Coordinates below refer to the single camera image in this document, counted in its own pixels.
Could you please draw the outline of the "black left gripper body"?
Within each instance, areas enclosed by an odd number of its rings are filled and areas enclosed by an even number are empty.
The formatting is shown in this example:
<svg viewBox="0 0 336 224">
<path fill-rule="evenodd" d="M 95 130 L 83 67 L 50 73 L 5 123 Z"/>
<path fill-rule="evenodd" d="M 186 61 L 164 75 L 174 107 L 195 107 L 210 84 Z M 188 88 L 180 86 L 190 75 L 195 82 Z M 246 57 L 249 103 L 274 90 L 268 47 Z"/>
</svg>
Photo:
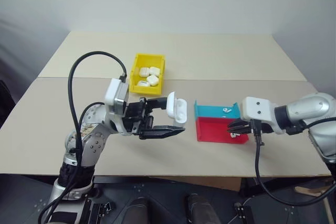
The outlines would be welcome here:
<svg viewBox="0 0 336 224">
<path fill-rule="evenodd" d="M 139 102 L 129 103 L 122 118 L 123 126 L 128 133 L 138 136 L 150 136 L 154 117 L 152 101 L 140 98 Z"/>
</svg>

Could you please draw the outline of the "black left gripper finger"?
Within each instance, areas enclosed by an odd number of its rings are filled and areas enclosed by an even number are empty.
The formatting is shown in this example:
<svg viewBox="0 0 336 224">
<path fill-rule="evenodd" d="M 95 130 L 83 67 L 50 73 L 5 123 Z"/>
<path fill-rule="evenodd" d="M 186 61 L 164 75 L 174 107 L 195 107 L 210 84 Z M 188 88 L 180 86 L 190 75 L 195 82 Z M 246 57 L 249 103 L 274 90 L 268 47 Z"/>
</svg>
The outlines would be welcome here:
<svg viewBox="0 0 336 224">
<path fill-rule="evenodd" d="M 148 99 L 146 101 L 147 108 L 150 110 L 153 109 L 166 109 L 167 105 L 167 97 L 161 97 L 161 98 L 154 98 L 154 99 Z"/>
<path fill-rule="evenodd" d="M 151 129 L 143 129 L 139 134 L 139 139 L 163 139 L 171 136 L 178 135 L 185 131 L 184 127 L 171 126 L 171 125 L 158 125 Z"/>
</svg>

